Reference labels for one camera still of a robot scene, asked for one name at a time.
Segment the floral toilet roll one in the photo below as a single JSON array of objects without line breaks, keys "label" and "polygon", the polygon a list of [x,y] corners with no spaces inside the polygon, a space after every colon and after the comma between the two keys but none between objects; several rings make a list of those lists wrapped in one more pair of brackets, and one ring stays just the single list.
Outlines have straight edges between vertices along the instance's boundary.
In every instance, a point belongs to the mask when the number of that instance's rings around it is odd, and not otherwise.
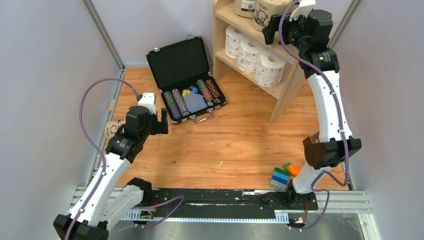
[{"label": "floral toilet roll one", "polygon": [[266,47],[251,37],[246,37],[240,42],[237,58],[238,67],[248,73],[254,73],[259,62],[260,54]]}]

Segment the blue green block stack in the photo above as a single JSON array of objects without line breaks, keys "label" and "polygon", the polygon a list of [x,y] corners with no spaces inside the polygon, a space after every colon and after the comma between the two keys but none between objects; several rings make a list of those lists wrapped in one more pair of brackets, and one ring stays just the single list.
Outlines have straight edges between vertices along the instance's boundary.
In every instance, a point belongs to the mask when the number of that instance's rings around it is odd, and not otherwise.
[{"label": "blue green block stack", "polygon": [[290,180],[290,173],[284,169],[275,167],[270,179],[270,186],[279,190],[285,191]]}]

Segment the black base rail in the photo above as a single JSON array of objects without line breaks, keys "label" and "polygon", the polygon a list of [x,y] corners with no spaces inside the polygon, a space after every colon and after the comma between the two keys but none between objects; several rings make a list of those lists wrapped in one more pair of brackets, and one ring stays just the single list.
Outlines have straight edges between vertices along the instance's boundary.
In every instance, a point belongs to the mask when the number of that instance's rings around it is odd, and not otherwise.
[{"label": "black base rail", "polygon": [[150,207],[171,200],[153,210],[155,217],[190,219],[273,219],[275,211],[316,211],[317,198],[291,199],[287,192],[254,189],[159,188],[152,190],[138,207]]}]

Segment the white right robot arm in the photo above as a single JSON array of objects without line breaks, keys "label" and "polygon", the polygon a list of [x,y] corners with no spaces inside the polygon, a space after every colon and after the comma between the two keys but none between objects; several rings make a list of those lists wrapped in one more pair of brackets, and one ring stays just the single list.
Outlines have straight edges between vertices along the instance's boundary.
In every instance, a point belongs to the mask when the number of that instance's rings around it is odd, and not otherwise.
[{"label": "white right robot arm", "polygon": [[338,56],[329,48],[333,27],[332,14],[312,9],[298,16],[274,14],[262,33],[266,45],[280,35],[281,45],[292,45],[314,96],[319,131],[303,141],[306,164],[288,185],[286,204],[298,209],[306,201],[305,194],[313,191],[316,183],[340,163],[346,162],[362,147],[354,138],[343,110],[340,94],[340,66]]}]

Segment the orange curved toy piece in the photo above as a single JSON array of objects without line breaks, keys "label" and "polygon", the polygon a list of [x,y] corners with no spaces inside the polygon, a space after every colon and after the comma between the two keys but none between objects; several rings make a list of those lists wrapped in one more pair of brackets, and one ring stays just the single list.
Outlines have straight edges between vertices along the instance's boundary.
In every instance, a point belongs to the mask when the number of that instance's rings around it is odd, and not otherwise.
[{"label": "orange curved toy piece", "polygon": [[297,177],[302,170],[301,167],[297,167],[290,162],[284,164],[282,167],[288,173],[289,176],[294,176],[294,177]]}]

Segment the brown roll labelled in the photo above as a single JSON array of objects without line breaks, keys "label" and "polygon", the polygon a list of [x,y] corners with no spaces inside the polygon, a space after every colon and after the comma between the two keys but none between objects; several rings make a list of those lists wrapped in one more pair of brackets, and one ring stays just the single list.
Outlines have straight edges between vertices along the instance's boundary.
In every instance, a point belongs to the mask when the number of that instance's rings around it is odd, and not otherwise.
[{"label": "brown roll labelled", "polygon": [[255,13],[256,0],[235,0],[234,12],[241,17],[252,19]]}]

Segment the wooden shelf unit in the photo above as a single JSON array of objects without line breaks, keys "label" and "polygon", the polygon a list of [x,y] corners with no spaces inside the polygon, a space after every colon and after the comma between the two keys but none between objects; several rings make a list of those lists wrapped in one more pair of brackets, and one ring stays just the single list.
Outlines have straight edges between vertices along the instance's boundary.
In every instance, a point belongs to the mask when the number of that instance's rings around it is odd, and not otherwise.
[{"label": "wooden shelf unit", "polygon": [[213,3],[213,70],[220,80],[231,70],[277,99],[269,124],[273,124],[291,104],[304,83],[299,62],[279,44],[274,33],[273,43],[267,45],[253,20],[235,13],[233,0]]}]

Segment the floral toilet roll two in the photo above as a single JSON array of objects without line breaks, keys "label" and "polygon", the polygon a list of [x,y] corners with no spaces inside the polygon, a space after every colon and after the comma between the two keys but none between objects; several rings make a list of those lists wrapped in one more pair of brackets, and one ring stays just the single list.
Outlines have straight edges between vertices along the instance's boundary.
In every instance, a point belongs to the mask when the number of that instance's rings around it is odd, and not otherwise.
[{"label": "floral toilet roll two", "polygon": [[259,56],[255,81],[262,87],[276,87],[282,78],[287,60],[272,49],[266,49]]}]

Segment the brown metronome with glass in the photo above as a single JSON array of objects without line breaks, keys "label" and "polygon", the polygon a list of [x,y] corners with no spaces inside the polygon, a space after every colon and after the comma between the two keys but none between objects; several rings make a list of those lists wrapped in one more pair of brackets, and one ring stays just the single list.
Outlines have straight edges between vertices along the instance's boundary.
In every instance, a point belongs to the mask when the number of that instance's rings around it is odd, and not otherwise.
[{"label": "brown metronome with glass", "polygon": [[316,133],[306,137],[302,143],[304,147],[304,152],[306,153],[316,153],[318,151],[319,143],[320,143],[320,132],[317,131]]}]

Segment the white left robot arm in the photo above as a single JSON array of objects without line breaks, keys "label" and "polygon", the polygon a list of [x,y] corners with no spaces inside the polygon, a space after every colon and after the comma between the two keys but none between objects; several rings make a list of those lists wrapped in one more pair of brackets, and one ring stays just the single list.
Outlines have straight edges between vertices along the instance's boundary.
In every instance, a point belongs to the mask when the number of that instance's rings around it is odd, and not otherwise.
[{"label": "white left robot arm", "polygon": [[135,177],[112,201],[108,201],[117,182],[134,162],[150,135],[167,134],[168,111],[157,113],[145,106],[132,106],[125,123],[109,140],[102,163],[92,182],[66,215],[58,214],[53,226],[61,240],[106,240],[116,223],[131,208],[149,206],[152,184]]}]

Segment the floral toilet roll three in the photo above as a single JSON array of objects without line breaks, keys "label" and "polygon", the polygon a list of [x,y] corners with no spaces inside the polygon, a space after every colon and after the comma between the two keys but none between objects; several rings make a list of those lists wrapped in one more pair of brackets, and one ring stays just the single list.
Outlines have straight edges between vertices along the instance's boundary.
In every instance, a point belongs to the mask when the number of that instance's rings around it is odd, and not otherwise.
[{"label": "floral toilet roll three", "polygon": [[246,35],[234,27],[233,25],[228,25],[225,30],[225,53],[231,58],[238,58],[241,41],[246,37]]}]

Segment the black poker chip case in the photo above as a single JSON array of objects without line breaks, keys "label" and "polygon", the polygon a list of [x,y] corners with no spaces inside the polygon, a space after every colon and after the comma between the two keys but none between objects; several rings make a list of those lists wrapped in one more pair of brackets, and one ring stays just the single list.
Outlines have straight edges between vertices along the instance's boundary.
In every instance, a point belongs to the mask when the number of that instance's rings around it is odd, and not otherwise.
[{"label": "black poker chip case", "polygon": [[147,51],[146,59],[171,122],[198,122],[203,114],[227,104],[227,98],[211,74],[201,36]]}]

